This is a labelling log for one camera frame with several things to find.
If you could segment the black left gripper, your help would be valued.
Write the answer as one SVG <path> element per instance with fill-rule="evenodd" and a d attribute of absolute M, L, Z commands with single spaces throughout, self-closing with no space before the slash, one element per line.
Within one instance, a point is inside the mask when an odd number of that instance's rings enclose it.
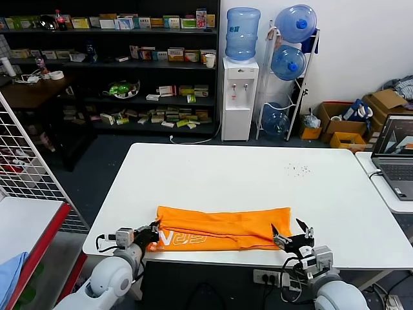
<path fill-rule="evenodd" d="M 142 251 L 145 251 L 150 243 L 159 241 L 159 227 L 161 220 L 156 220 L 149 225 L 144 225 L 134 231 L 134 241 Z"/>

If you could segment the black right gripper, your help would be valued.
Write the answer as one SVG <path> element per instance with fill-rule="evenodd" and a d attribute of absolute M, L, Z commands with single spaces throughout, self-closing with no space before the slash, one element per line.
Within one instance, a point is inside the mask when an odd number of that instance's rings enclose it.
<path fill-rule="evenodd" d="M 282 236 L 276 227 L 271 224 L 274 243 L 286 253 L 294 253 L 296 256 L 301 256 L 300 248 L 314 246 L 314 228 L 309 227 L 304 221 L 296 218 L 297 224 L 300 226 L 304 234 L 298 234 L 290 237 Z"/>

